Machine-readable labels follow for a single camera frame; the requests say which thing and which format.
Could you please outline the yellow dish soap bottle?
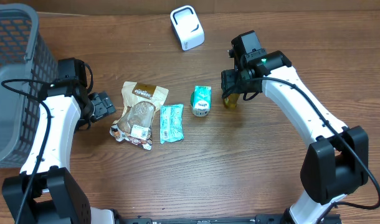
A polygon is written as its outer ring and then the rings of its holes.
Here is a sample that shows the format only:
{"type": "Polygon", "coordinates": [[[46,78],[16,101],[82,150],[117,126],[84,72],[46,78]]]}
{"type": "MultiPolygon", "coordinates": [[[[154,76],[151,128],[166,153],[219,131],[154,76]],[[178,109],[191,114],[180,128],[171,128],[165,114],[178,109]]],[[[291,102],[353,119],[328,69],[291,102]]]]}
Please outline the yellow dish soap bottle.
{"type": "Polygon", "coordinates": [[[237,101],[239,99],[239,94],[238,93],[232,93],[230,94],[227,98],[224,98],[224,106],[228,109],[235,109],[237,107],[237,101]]]}

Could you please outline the green white tissue pack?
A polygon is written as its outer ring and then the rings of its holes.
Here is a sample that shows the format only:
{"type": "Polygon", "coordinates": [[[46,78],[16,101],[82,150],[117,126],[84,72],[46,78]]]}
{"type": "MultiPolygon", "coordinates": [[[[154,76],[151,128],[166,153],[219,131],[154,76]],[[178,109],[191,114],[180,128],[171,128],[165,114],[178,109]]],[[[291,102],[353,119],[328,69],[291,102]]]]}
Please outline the green white tissue pack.
{"type": "Polygon", "coordinates": [[[211,86],[196,85],[194,89],[192,107],[198,111],[209,111],[211,109],[211,96],[211,86]]]}

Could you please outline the clear plastic snack bag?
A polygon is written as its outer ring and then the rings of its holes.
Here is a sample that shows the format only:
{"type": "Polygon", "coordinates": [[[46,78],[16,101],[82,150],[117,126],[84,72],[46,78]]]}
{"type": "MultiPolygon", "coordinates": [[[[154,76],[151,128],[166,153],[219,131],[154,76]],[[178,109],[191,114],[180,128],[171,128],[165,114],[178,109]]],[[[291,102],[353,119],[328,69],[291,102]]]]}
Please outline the clear plastic snack bag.
{"type": "Polygon", "coordinates": [[[121,89],[123,113],[110,127],[110,135],[118,142],[127,141],[150,151],[153,118],[164,105],[168,93],[168,89],[160,86],[125,82],[121,89]]]}

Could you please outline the green lid glass jar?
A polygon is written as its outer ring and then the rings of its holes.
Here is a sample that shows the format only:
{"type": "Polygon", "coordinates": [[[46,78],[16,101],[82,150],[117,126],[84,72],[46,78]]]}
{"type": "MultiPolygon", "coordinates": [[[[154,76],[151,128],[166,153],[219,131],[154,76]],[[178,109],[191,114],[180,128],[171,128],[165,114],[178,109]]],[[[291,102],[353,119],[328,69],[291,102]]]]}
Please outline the green lid glass jar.
{"type": "Polygon", "coordinates": [[[211,96],[201,96],[195,92],[191,95],[191,111],[194,116],[204,117],[209,114],[211,110],[211,96]]]}

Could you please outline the small teal packet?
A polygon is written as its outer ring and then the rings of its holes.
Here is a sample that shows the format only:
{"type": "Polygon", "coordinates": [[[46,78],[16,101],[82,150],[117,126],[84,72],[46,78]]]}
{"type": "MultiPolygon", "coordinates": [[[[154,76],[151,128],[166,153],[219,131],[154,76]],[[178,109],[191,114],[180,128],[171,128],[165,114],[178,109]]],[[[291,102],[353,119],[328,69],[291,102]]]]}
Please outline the small teal packet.
{"type": "Polygon", "coordinates": [[[183,104],[166,105],[160,109],[160,143],[176,142],[184,139],[183,104]]]}

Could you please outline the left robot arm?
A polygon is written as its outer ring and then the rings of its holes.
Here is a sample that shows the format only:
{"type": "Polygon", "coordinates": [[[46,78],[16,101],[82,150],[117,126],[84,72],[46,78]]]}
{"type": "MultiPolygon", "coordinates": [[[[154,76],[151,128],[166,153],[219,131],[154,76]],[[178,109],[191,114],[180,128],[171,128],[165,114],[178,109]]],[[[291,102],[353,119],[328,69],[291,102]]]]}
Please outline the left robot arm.
{"type": "Polygon", "coordinates": [[[40,117],[20,174],[6,178],[2,195],[16,223],[116,223],[113,210],[90,206],[70,173],[73,136],[116,109],[106,92],[95,93],[93,73],[82,60],[58,62],[58,77],[41,82],[35,96],[40,117]]]}

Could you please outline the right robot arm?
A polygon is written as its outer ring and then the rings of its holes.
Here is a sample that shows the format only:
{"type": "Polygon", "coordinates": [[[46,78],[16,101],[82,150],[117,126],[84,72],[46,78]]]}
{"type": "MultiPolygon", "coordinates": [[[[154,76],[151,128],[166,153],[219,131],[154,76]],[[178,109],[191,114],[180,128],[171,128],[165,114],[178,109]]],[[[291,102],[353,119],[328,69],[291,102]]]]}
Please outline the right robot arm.
{"type": "Polygon", "coordinates": [[[340,223],[328,212],[368,181],[367,133],[333,116],[303,84],[281,52],[267,53],[254,31],[235,37],[228,51],[234,68],[221,73],[222,99],[234,109],[263,93],[290,120],[307,152],[300,178],[304,188],[281,215],[257,215],[256,223],[340,223]]]}

